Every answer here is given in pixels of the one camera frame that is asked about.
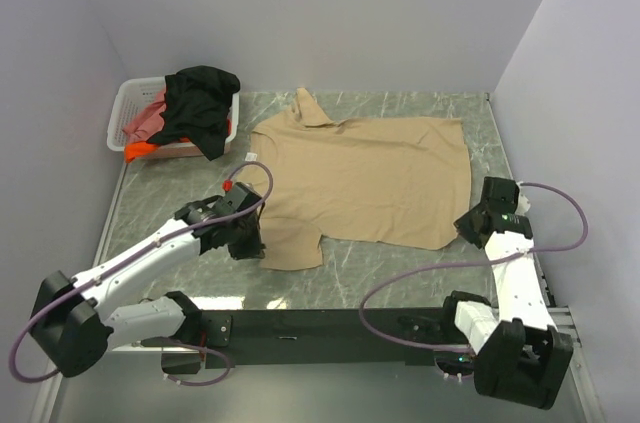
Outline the beige t-shirt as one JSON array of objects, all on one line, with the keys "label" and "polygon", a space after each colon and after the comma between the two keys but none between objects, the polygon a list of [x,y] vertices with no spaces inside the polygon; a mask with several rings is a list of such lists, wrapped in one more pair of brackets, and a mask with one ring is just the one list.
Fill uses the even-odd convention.
[{"label": "beige t-shirt", "polygon": [[471,164],[458,118],[331,120],[305,89],[257,124],[259,167],[239,178],[272,191],[260,218],[264,269],[322,265],[322,238],[439,250],[469,208]]}]

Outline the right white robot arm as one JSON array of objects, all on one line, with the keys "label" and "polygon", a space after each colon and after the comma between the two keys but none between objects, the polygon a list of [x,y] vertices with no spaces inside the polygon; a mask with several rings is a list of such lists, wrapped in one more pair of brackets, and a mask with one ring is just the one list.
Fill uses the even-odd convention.
[{"label": "right white robot arm", "polygon": [[479,394],[548,410],[569,368],[573,342],[558,331],[543,300],[533,231],[518,212],[519,199],[515,181],[487,177],[479,203],[455,221],[459,235],[491,261],[498,305],[453,292],[439,330],[452,342],[467,338]]}]

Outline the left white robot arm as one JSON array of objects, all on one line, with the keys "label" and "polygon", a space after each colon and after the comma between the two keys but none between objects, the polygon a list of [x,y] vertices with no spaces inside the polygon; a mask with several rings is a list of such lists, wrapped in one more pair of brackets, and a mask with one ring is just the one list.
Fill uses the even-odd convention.
[{"label": "left white robot arm", "polygon": [[111,260],[40,286],[29,333],[65,377],[78,376],[114,348],[147,340],[204,340],[202,311],[180,291],[134,305],[126,299],[173,266],[224,247],[234,259],[260,258],[264,197],[243,183],[190,202],[160,228]]}]

